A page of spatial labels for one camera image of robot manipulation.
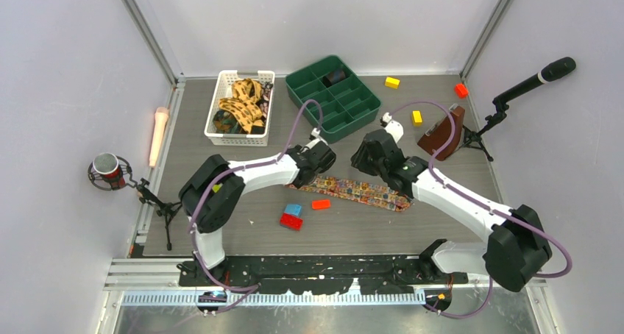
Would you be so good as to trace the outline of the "colourful shell pattern tie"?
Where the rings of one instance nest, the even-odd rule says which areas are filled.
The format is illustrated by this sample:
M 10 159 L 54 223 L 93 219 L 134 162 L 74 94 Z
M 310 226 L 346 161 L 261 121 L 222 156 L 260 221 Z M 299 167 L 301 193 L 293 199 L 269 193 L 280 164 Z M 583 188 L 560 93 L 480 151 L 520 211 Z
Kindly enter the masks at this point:
M 308 185 L 297 188 L 294 184 L 290 184 L 288 187 L 299 191 L 350 200 L 398 213 L 407 210 L 412 205 L 408 198 L 399 195 L 398 192 L 393 191 L 390 187 L 338 177 L 319 175 Z

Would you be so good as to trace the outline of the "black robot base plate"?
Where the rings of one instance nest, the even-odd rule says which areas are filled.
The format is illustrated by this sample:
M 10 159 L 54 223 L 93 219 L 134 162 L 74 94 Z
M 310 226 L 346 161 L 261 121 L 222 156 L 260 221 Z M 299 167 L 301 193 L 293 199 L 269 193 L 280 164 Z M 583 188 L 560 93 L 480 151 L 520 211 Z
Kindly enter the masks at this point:
M 468 276 L 444 274 L 414 255 L 229 256 L 206 275 L 198 261 L 177 264 L 182 287 L 212 286 L 216 280 L 244 294 L 405 294 L 413 285 L 466 284 Z

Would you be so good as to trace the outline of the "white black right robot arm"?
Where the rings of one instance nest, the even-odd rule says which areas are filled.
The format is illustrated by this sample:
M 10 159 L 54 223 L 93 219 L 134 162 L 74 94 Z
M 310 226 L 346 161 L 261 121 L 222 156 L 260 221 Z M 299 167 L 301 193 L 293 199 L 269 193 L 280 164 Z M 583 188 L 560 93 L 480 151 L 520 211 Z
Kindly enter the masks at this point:
M 398 139 L 384 129 L 366 134 L 350 158 L 352 167 L 444 212 L 480 239 L 435 241 L 421 254 L 422 277 L 438 283 L 450 273 L 482 274 L 508 291 L 522 290 L 552 257 L 536 211 L 526 205 L 513 209 L 455 184 L 426 160 L 406 157 Z

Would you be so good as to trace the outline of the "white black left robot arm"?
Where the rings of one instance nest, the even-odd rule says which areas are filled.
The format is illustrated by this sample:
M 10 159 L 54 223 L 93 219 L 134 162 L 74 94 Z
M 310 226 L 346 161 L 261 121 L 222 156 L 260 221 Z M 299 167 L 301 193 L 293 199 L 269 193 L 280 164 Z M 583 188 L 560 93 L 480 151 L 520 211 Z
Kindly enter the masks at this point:
M 220 154 L 210 156 L 178 193 L 189 216 L 199 278 L 208 285 L 218 285 L 224 279 L 222 229 L 243 195 L 275 185 L 310 185 L 335 161 L 336 153 L 321 138 L 256 160 L 227 161 Z

